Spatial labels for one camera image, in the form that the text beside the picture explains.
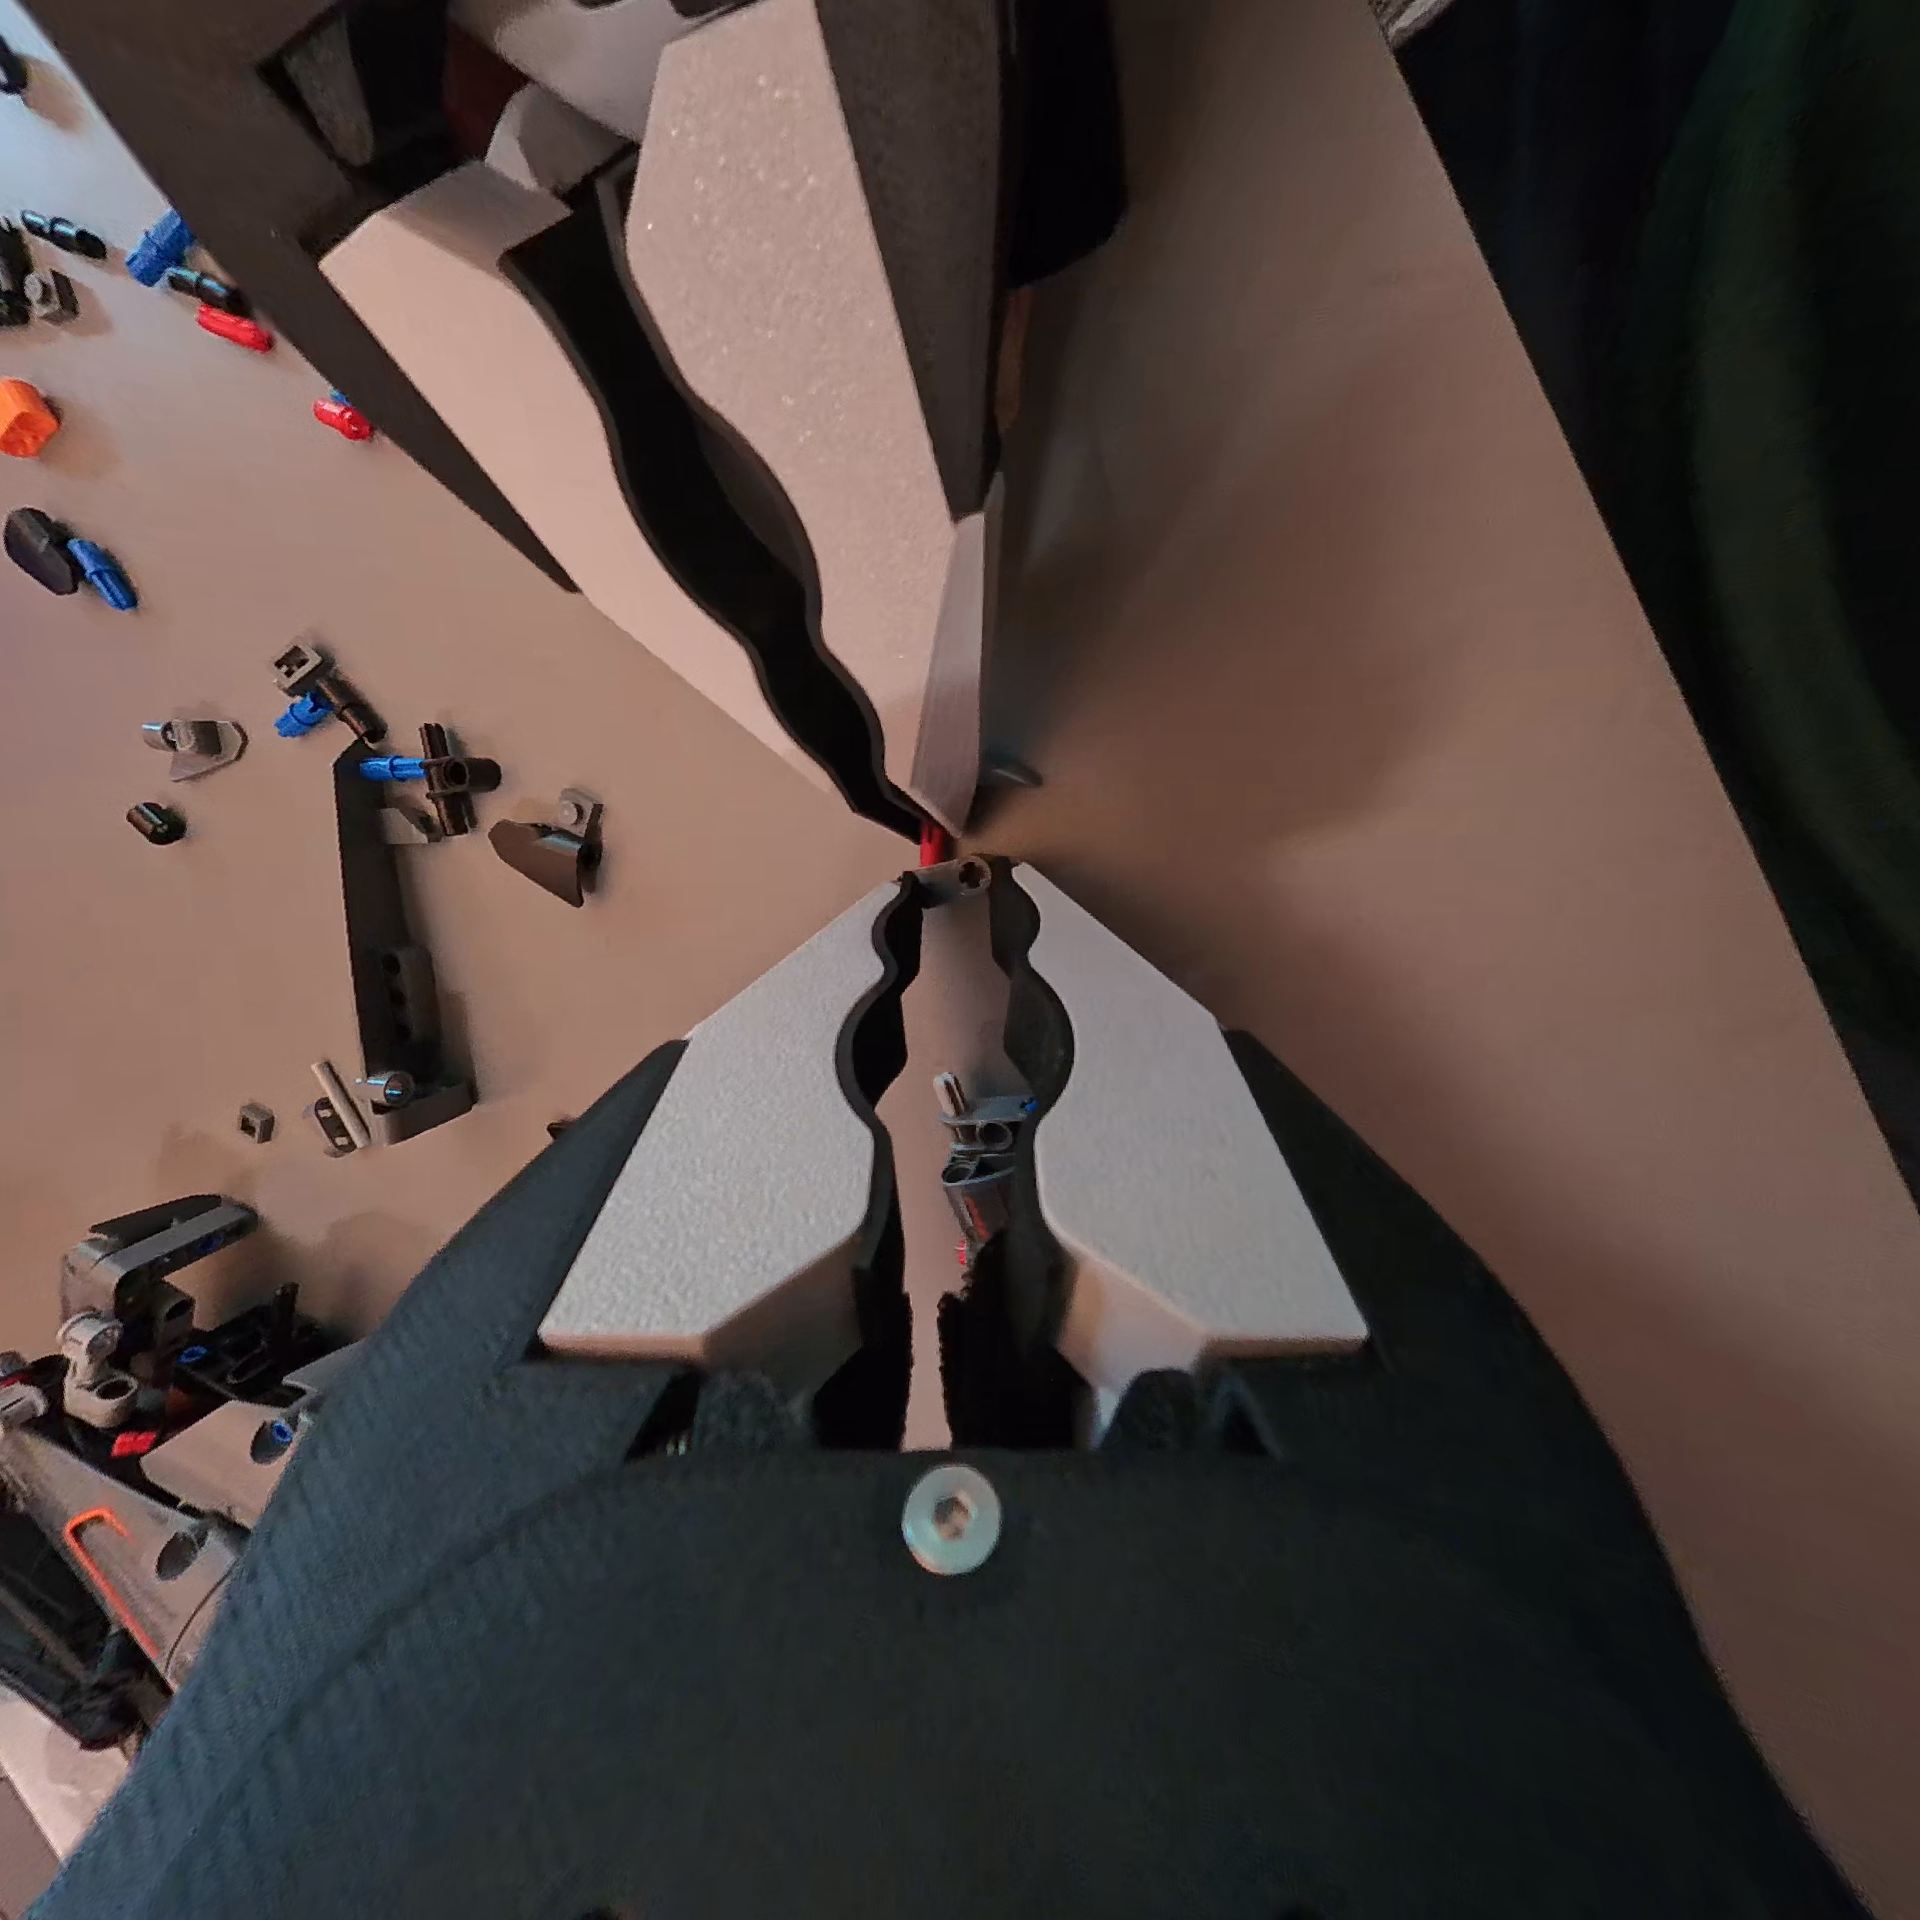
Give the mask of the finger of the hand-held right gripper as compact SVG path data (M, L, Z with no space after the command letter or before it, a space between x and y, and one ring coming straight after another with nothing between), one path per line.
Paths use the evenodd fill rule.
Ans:
M635 144L520 81L465 157L367 215L327 285L594 610L850 811L917 835L822 640L802 521L648 330L617 220Z
M999 534L1003 4L641 4L625 245L693 402L813 562L879 775L963 823Z

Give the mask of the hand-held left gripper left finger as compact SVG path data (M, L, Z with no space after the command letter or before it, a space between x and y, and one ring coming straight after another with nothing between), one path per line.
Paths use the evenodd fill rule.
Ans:
M541 1317L570 1360L757 1375L825 1448L900 1448L911 1305L882 1093L922 886L868 893L697 1022Z

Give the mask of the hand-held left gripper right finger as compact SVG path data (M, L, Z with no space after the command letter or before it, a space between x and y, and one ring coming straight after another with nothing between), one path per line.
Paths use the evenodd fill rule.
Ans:
M1142 1379L1322 1362L1368 1322L1220 1022L1035 866L997 866L1011 1210L940 1297L958 1448L1074 1448Z

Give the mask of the dark grey lego wedge panel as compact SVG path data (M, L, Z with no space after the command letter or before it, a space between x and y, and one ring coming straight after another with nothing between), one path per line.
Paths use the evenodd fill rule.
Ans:
M971 1272L1004 1230L1016 1159L1038 1100L1029 1091L973 1097L954 1072L935 1075L935 1093L946 1131L940 1193L958 1220L958 1262Z

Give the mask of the lego car model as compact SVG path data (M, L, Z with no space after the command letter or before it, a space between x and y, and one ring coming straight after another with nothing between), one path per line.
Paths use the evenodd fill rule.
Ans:
M4 1684L86 1749L135 1753L357 1347L300 1287L202 1327L187 1273L259 1216L182 1195L63 1259L44 1354L4 1353Z

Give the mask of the dark grey lego fin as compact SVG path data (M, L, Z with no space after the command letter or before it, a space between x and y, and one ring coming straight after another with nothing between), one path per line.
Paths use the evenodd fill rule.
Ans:
M556 821L497 821L486 844L498 861L547 899L583 908L603 866L603 802L589 789L566 787Z

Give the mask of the long dark grey lego beam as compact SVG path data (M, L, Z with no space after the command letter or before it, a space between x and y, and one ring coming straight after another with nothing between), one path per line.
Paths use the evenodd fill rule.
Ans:
M369 1144L397 1145L471 1114L476 1091L448 1050L433 960L411 935L397 847L367 760L372 751L350 739L331 768L358 1045L358 1072L342 1089Z

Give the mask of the black lego connector blue pin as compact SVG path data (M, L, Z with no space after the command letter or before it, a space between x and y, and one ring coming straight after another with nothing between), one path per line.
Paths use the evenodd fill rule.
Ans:
M430 841L466 835L476 825L476 797L503 781L498 760L458 751L441 723L417 728L414 755L367 755L357 775L425 802Z

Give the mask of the scattered small lego pieces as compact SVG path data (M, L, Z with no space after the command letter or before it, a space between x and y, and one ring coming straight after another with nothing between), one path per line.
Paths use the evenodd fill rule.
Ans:
M187 268L193 243L177 215L162 220L156 235L156 265L174 287L182 287L199 301L199 324L246 350L274 348L274 339L246 315L246 304L235 292L202 272ZM105 240L99 240L91 230L78 230L75 223L57 223L38 214L4 220L4 328L24 328L31 321L69 324L78 315L73 282L52 268L37 268L29 240L43 240L63 251L75 251L78 257L105 257ZM52 444L56 436L56 410L29 383L5 379L4 453L11 462L31 462L44 444ZM13 509L4 521L4 551L52 595L69 599L91 591L112 610L136 610L136 591L117 558L99 543L75 536L44 509ZM386 740L386 723L332 674L323 652L295 651L277 663L277 675L289 699L285 717L274 723L274 735L306 739L327 723L342 723L369 751Z

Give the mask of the grey lego wing piece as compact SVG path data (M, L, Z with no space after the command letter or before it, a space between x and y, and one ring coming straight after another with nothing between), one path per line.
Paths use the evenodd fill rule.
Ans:
M171 784L202 781L235 764L247 748L247 735L237 723L207 717L142 723L140 740L171 760Z

